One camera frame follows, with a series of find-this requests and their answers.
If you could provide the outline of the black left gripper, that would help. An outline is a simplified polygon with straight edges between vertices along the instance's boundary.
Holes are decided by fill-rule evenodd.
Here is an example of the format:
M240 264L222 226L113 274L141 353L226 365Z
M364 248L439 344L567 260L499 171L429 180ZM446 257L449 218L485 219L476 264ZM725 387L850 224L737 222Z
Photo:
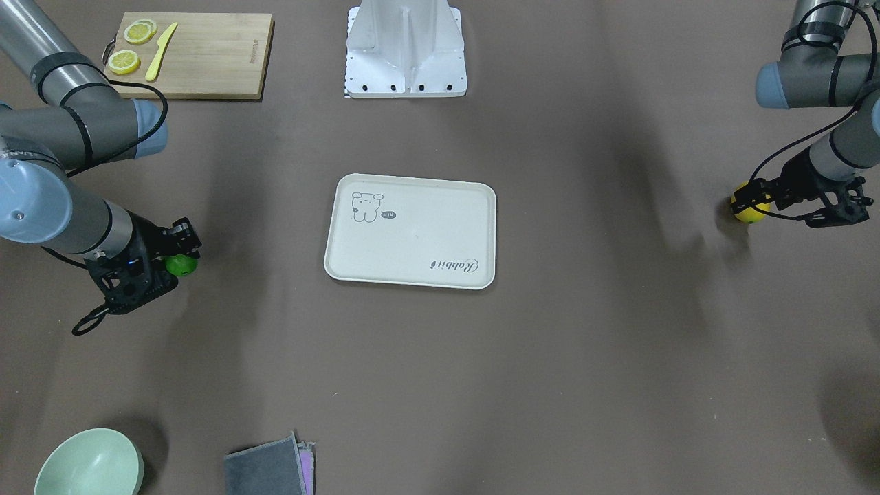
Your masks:
M851 226L870 218L868 207L873 199L864 195L866 179L855 175L845 179L829 179L813 165L810 153L801 151L783 166L780 177L767 181L754 179L739 185L739 195L769 195L764 201L730 198L732 212L773 212L773 204L784 210L802 201L821 201L822 207L805 216L809 228Z

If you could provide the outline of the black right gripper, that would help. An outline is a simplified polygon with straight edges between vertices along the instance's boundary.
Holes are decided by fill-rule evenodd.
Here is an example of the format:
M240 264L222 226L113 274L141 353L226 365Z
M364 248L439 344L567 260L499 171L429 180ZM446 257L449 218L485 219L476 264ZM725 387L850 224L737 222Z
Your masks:
M86 270L103 295L93 314L127 314L177 288L180 277L167 272L164 257L200 256L201 239L188 217L160 228L129 213L131 237L115 256L86 260Z

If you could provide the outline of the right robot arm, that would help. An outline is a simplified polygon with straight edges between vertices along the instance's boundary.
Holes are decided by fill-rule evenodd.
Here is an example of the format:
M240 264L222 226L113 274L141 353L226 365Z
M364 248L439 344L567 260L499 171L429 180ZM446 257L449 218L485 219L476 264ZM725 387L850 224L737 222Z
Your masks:
M127 314L171 292L170 260L199 257L188 219L169 228L79 187L76 173L166 147L166 100L123 98L32 1L1 4L2 50L40 109L2 106L2 237L75 262L104 296L95 316Z

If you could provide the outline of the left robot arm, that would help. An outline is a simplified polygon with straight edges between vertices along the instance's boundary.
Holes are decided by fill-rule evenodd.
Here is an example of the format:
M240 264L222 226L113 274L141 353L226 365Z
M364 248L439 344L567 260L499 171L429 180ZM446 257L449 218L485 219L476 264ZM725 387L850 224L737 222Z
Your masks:
M765 109L843 107L845 115L796 141L801 146L773 179L750 179L730 197L743 223L786 219L785 209L816 201L795 215L809 228L851 226L870 218L864 173L878 165L878 3L798 1L780 57L758 72L756 100Z

